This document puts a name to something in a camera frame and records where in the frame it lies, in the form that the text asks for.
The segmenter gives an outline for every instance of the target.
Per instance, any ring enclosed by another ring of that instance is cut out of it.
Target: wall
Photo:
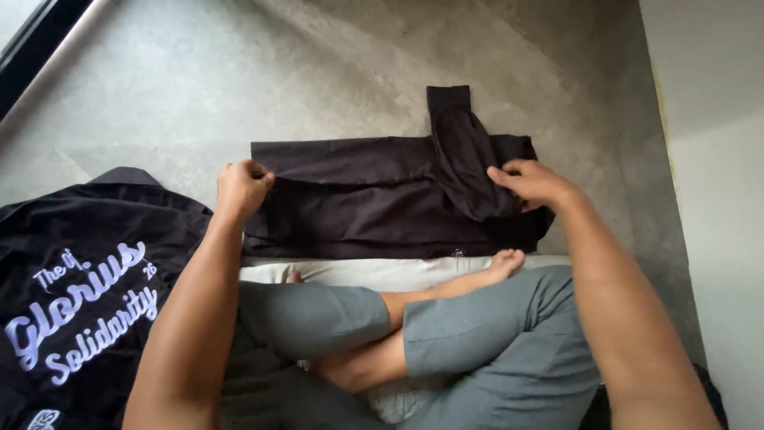
[[[709,370],[764,428],[764,2],[640,5]]]

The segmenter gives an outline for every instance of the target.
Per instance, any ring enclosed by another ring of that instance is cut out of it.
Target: gray floor
[[[642,34],[635,4],[95,0],[0,123],[0,204],[129,165],[212,205],[220,166],[246,158],[249,141],[427,135],[425,86],[468,84],[489,132],[531,135],[539,158],[580,184],[638,257],[674,233],[681,249],[667,258],[686,272],[678,216],[663,231],[633,225],[632,208],[655,207],[633,192],[638,178],[624,177],[635,164],[623,147],[646,138],[624,132],[633,124],[623,98],[654,99],[646,47],[616,27]],[[649,129],[657,106],[643,107]],[[665,189],[665,146],[662,157]],[[558,226],[540,251],[565,253]],[[690,321],[691,290],[682,291],[672,314]],[[691,349],[694,323],[682,328]]]

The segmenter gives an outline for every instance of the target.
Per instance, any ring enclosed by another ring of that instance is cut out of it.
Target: gray pants
[[[405,307],[411,376],[461,379],[397,425],[307,373],[312,359],[390,333],[378,293],[359,287],[243,282],[222,427],[289,429],[576,429],[600,382],[578,322],[568,266]]]

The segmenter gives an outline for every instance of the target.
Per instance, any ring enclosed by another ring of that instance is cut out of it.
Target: logo
[[[53,422],[58,419],[60,414],[61,412],[55,409],[43,409],[34,416],[27,430],[56,430],[53,428]]]

